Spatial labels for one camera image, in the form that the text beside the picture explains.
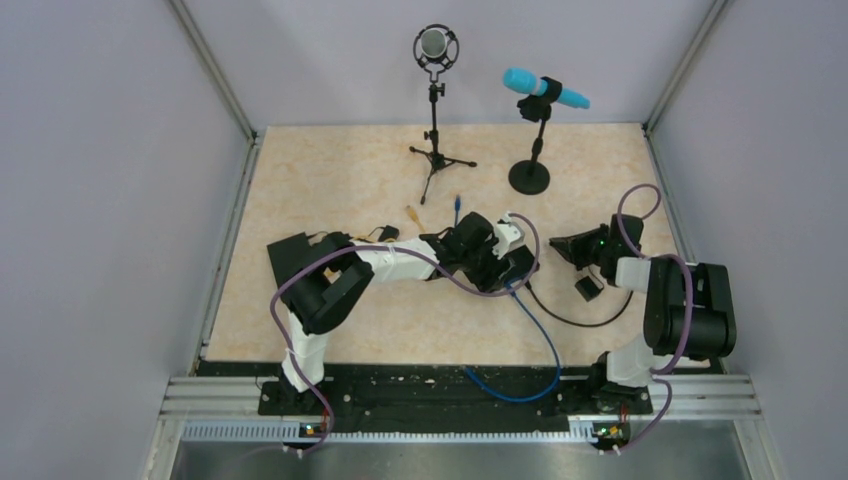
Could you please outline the blue microphone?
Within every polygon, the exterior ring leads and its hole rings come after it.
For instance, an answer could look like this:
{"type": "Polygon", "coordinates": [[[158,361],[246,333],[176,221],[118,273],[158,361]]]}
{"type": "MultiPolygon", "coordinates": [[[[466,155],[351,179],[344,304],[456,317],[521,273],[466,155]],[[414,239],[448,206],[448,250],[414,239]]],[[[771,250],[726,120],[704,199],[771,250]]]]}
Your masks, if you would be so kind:
{"type": "Polygon", "coordinates": [[[552,105],[557,103],[574,109],[588,110],[590,100],[563,84],[547,76],[536,74],[522,68],[508,68],[502,76],[503,85],[525,97],[516,104],[524,120],[538,123],[538,133],[531,146],[531,156],[527,160],[516,162],[510,169],[508,181],[511,187],[524,195],[538,195],[550,185],[550,173],[540,162],[544,148],[544,134],[552,113],[552,105]]]}

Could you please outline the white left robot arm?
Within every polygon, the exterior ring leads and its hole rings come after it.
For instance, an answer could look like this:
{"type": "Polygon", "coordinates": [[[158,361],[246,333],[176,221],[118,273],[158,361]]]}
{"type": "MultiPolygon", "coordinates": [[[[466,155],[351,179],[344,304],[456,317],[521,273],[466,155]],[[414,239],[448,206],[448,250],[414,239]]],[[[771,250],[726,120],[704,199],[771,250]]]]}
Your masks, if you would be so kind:
{"type": "Polygon", "coordinates": [[[332,330],[350,315],[366,288],[396,281],[466,277],[490,296],[534,271],[536,257],[509,216],[495,223],[471,212],[436,233],[392,242],[357,240],[343,232],[321,239],[304,232],[266,247],[288,311],[288,352],[282,363],[283,401],[297,413],[319,404],[325,350],[332,330]]]}

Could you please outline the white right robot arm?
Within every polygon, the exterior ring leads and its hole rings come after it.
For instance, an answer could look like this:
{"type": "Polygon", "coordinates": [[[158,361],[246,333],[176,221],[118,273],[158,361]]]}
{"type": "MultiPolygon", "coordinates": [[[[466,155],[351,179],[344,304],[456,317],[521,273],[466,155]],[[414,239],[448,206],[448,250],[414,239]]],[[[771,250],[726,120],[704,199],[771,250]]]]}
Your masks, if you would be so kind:
{"type": "Polygon", "coordinates": [[[727,268],[690,264],[670,254],[647,256],[640,245],[644,221],[614,214],[593,230],[549,241],[567,263],[589,273],[587,285],[645,296],[641,333],[602,353],[591,366],[586,397],[600,412],[639,398],[656,376],[669,373],[681,359],[723,358],[736,344],[727,268]]]}

